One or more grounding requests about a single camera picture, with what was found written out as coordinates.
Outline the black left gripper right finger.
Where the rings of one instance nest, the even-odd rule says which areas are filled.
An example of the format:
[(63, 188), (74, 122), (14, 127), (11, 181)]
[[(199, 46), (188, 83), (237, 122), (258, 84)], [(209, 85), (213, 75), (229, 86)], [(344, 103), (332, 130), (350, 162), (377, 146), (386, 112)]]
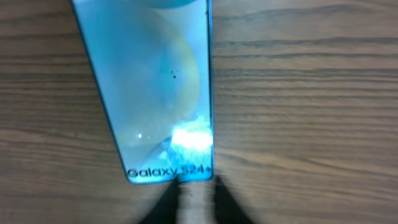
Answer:
[(215, 179), (213, 203), (217, 224), (254, 224), (219, 175)]

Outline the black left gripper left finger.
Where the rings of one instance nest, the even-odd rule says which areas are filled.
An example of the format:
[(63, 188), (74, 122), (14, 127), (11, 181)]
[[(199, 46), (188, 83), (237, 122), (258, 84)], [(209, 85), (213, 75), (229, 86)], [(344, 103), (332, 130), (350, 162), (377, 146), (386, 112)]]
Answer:
[(139, 224), (176, 224), (179, 196), (180, 182), (174, 179)]

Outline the blue Galaxy smartphone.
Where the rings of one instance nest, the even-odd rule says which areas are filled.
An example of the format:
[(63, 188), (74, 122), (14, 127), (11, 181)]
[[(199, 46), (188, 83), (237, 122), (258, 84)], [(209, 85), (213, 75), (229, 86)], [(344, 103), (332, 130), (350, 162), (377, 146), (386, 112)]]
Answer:
[(211, 1), (73, 0), (128, 181), (214, 174)]

